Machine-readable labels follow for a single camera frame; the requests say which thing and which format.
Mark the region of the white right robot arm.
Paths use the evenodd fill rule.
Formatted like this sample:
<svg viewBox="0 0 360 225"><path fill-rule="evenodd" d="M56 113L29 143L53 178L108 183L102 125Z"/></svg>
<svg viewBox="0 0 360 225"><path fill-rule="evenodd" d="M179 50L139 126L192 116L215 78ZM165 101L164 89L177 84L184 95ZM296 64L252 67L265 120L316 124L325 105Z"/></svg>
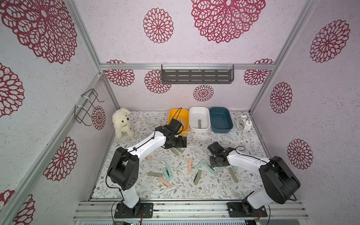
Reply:
<svg viewBox="0 0 360 225"><path fill-rule="evenodd" d="M301 183L281 157L258 158L241 153L237 148L224 148L218 142L209 145L208 150L211 167L241 167L261 177L263 187L242 200L242 210L246 214L270 203L297 201L295 192Z"/></svg>

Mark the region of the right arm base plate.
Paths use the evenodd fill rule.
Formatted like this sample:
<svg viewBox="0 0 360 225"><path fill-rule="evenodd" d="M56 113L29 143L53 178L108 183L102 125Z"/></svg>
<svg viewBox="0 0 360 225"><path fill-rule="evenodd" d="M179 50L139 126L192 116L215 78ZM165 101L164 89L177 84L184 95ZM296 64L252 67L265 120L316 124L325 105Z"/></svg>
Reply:
<svg viewBox="0 0 360 225"><path fill-rule="evenodd" d="M228 213L231 218L265 218L268 213L264 206L254 209L248 203L228 202Z"/></svg>

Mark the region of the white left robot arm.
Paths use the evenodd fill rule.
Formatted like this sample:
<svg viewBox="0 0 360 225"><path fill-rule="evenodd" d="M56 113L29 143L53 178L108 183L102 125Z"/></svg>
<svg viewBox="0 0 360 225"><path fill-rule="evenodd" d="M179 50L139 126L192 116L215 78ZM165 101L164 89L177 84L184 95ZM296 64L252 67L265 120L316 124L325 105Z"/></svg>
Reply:
<svg viewBox="0 0 360 225"><path fill-rule="evenodd" d="M134 146L116 149L106 175L120 190L125 207L134 209L140 202L135 188L140 163L160 147L186 148L187 138L180 135L183 129L180 121L171 119L168 125L156 127L151 135Z"/></svg>

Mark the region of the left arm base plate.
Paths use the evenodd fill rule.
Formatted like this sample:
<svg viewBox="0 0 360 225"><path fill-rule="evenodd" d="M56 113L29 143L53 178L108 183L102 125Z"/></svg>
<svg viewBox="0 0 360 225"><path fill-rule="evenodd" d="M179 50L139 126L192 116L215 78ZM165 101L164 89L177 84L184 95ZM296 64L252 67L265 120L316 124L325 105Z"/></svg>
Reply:
<svg viewBox="0 0 360 225"><path fill-rule="evenodd" d="M121 202L117 204L115 209L114 218L152 218L153 217L153 203L138 202L134 208L129 208L125 203Z"/></svg>

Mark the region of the dark teal storage box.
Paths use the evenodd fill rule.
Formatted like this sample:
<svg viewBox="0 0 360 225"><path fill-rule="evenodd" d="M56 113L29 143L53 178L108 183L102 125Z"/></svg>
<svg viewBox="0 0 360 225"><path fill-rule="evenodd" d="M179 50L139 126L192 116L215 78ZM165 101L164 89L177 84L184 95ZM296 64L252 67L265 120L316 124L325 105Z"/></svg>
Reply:
<svg viewBox="0 0 360 225"><path fill-rule="evenodd" d="M211 129L214 133L226 134L233 129L230 112L225 107L212 107L210 109Z"/></svg>

